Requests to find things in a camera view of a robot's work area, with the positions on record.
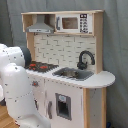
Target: door handle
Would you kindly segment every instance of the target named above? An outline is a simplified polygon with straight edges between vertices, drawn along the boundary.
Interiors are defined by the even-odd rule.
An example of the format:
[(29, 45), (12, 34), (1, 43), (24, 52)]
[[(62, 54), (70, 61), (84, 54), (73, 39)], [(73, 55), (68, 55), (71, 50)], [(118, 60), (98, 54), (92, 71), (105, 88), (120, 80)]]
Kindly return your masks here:
[(58, 26), (59, 20), (60, 20), (60, 17), (57, 17), (56, 18), (56, 29), (57, 30), (60, 30), (60, 27)]
[(48, 103), (48, 115), (49, 115), (49, 119), (52, 119), (51, 107), (52, 107), (52, 101), (49, 101), (49, 103)]

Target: stovetop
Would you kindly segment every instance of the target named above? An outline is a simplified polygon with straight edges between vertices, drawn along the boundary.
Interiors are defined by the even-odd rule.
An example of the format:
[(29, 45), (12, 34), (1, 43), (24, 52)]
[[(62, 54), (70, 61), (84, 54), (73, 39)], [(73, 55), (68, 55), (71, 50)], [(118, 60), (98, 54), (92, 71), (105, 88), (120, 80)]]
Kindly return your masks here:
[(31, 71), (45, 73), (57, 67), (58, 65), (32, 61), (31, 64), (28, 67), (26, 67), (26, 69), (31, 70)]

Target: microwave door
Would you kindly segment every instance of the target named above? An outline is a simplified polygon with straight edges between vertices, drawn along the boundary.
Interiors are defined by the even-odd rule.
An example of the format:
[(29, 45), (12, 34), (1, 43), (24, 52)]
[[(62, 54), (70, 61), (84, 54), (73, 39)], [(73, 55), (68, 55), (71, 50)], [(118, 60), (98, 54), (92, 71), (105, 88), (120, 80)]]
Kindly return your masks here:
[(57, 14), (56, 30), (64, 33), (80, 33), (80, 14)]

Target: countertop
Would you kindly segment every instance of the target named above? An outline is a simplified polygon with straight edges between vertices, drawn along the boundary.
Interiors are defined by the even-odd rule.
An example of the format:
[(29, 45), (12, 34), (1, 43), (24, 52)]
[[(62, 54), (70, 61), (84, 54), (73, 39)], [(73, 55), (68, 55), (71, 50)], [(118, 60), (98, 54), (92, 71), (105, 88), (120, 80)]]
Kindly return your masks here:
[(93, 74), (91, 77), (83, 81), (77, 81), (73, 79), (67, 79), (67, 78), (62, 78), (62, 77), (52, 75), (55, 71), (61, 68), (64, 68), (64, 67), (57, 67), (47, 73), (33, 72), (30, 70), (26, 70), (26, 71), (27, 73), (30, 73), (33, 75), (42, 76), (45, 79), (60, 81), (73, 86), (82, 87), (82, 88), (103, 88), (103, 87), (110, 86), (115, 82), (115, 76), (108, 71), (101, 71), (99, 74)]

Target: wooden frame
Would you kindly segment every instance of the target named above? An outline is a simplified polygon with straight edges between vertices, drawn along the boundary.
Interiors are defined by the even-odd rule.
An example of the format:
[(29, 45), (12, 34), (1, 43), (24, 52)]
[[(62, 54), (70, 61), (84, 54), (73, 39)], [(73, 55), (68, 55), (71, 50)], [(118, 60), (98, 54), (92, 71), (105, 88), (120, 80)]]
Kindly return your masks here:
[[(96, 74), (100, 73), (103, 70), (103, 10), (93, 10), (93, 11), (64, 11), (64, 12), (27, 12), (22, 13), (23, 21), (23, 31), (25, 32), (26, 28), (33, 24), (32, 16), (36, 14), (93, 14), (93, 33), (92, 34), (82, 34), (82, 33), (58, 33), (54, 34), (61, 35), (86, 35), (86, 36), (95, 36), (96, 37)], [(35, 51), (34, 51), (34, 33), (26, 33), (27, 37), (27, 47), (29, 48), (32, 60), (35, 60)], [(83, 108), (84, 108), (84, 128), (90, 128), (90, 101), (89, 101), (89, 89), (83, 89)], [(106, 128), (106, 88), (102, 89), (102, 128)]]

